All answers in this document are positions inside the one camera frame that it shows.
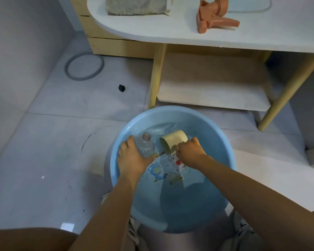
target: person's left hand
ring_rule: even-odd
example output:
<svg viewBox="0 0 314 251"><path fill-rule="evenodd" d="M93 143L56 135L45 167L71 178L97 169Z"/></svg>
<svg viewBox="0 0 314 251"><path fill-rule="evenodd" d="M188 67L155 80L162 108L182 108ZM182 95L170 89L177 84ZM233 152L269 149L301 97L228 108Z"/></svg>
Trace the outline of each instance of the person's left hand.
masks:
<svg viewBox="0 0 314 251"><path fill-rule="evenodd" d="M126 142L121 143L118 154L117 163L121 176L139 178L153 161L152 156L145 159L139 154L132 135L128 137Z"/></svg>

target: orange toy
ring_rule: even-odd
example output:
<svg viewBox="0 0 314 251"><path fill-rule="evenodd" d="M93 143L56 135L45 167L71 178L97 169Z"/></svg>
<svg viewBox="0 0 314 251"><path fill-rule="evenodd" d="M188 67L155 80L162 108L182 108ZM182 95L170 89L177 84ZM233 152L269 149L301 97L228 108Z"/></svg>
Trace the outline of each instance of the orange toy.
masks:
<svg viewBox="0 0 314 251"><path fill-rule="evenodd" d="M212 27L232 26L238 27L240 22L235 19L222 17L227 13L228 0L215 0L208 3L200 0L197 12L197 29L199 33L205 33Z"/></svg>

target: gray fuzzy cloth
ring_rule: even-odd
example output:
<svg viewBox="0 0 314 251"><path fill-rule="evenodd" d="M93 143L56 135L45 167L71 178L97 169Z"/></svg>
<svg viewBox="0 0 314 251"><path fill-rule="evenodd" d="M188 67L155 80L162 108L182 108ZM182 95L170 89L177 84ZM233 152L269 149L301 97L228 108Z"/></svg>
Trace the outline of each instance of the gray fuzzy cloth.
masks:
<svg viewBox="0 0 314 251"><path fill-rule="evenodd" d="M106 0L111 15L152 15L169 12L168 0Z"/></svg>

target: bottle mouth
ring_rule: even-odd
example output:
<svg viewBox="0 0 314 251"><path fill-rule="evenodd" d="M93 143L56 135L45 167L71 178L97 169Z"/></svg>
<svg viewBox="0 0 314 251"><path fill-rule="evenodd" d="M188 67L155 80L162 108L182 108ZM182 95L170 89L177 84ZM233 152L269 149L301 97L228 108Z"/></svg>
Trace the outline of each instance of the bottle mouth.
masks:
<svg viewBox="0 0 314 251"><path fill-rule="evenodd" d="M144 141L150 141L151 135L149 133L143 133L142 138Z"/></svg>

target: clear plastic bottle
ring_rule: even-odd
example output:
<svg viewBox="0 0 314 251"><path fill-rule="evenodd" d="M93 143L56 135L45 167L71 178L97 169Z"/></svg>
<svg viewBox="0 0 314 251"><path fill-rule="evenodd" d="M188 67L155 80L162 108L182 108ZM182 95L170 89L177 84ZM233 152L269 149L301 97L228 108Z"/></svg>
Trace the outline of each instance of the clear plastic bottle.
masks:
<svg viewBox="0 0 314 251"><path fill-rule="evenodd" d="M155 143L151 140L151 135L149 133L143 133L142 136L135 136L134 143L138 152L144 158L148 158L155 153Z"/></svg>

